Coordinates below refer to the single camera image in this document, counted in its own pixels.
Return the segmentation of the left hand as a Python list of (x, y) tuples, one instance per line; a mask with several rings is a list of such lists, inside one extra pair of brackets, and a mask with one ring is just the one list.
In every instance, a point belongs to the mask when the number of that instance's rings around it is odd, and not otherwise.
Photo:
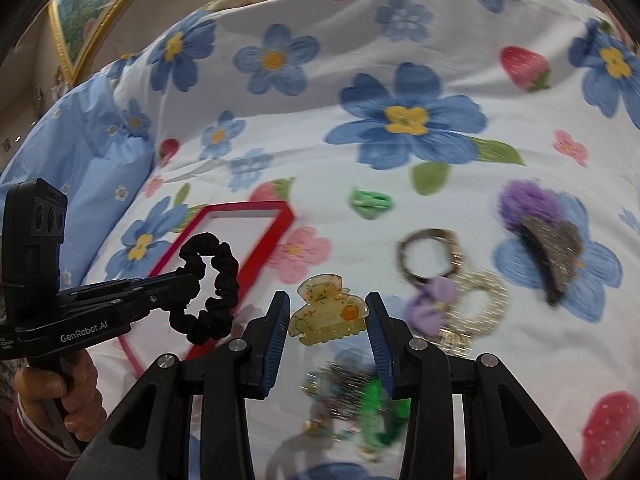
[(43, 402), (60, 399), (67, 412), (65, 428), (79, 441), (89, 442), (106, 419), (102, 394), (96, 388), (98, 370), (87, 350), (66, 356), (65, 361), (73, 377), (73, 388), (70, 390), (60, 375), (30, 366), (15, 374), (14, 388), (25, 415), (48, 437), (61, 440)]

